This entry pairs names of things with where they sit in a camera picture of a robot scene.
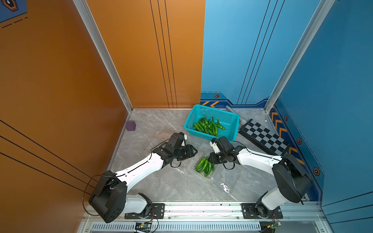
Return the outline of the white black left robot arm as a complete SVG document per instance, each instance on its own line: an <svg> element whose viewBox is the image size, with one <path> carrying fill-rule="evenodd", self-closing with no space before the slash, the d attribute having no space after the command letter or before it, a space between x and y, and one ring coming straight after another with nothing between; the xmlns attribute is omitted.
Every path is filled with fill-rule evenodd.
<svg viewBox="0 0 373 233"><path fill-rule="evenodd" d="M118 172L106 171L100 175L88 202L105 223L111 223L122 213L148 217L153 202L143 193L129 195L128 192L150 174L161 170L173 160L183 161L194 157L197 149L190 144L170 148L162 143L145 159Z"/></svg>

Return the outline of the clear pepper container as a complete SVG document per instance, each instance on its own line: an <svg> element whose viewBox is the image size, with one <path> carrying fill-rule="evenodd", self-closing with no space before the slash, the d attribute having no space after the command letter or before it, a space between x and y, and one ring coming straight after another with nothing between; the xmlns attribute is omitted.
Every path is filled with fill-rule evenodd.
<svg viewBox="0 0 373 233"><path fill-rule="evenodd" d="M204 172L198 173L196 170L195 171L200 177L203 177L212 183L219 191L225 193L226 195L233 195L234 191L237 190L238 182L241 179L240 172L236 169L228 170L224 165L221 164L214 165L214 167L214 171L211 172L207 177L205 177Z"/></svg>

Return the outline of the small green pepper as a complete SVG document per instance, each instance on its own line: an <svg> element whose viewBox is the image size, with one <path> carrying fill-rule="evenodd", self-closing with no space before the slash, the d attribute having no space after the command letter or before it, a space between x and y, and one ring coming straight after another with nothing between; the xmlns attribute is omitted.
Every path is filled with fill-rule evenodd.
<svg viewBox="0 0 373 233"><path fill-rule="evenodd" d="M220 124L220 121L219 121L219 120L217 120L217 122L215 123L215 125L216 125L218 128L220 128L220 129L222 129L222 130L225 130L225 127L223 127L223 126Z"/></svg>
<svg viewBox="0 0 373 233"><path fill-rule="evenodd" d="M214 169L215 169L214 165L211 162L209 162L204 170L205 177L207 177L211 172L213 172Z"/></svg>
<svg viewBox="0 0 373 233"><path fill-rule="evenodd" d="M205 169L205 164L207 162L207 159L205 157L202 158L202 160L199 162L199 164L196 167L196 171L198 173L202 172Z"/></svg>
<svg viewBox="0 0 373 233"><path fill-rule="evenodd" d="M204 172L207 173L207 168L209 166L209 161L205 160L202 167L198 170L199 173Z"/></svg>

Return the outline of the teal plastic mesh basket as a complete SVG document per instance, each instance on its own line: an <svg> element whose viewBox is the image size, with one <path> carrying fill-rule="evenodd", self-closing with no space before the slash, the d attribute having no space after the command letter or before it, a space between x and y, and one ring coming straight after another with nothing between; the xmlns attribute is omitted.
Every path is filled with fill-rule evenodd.
<svg viewBox="0 0 373 233"><path fill-rule="evenodd" d="M225 130L218 128L217 120L225 127ZM184 128L192 135L206 140L226 137L228 140L236 140L239 131L239 117L231 112L195 105L190 111Z"/></svg>

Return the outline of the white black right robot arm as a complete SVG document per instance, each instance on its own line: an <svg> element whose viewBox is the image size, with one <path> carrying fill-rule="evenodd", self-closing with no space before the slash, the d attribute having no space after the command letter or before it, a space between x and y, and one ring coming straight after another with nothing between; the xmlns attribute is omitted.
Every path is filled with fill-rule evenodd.
<svg viewBox="0 0 373 233"><path fill-rule="evenodd" d="M302 198L313 182L296 157L286 153L283 156L267 155L246 148L234 146L226 137L210 141L213 152L208 161L214 165L233 163L262 170L275 178L277 187L263 194L249 212L259 218L269 218L275 209L287 203L303 203Z"/></svg>

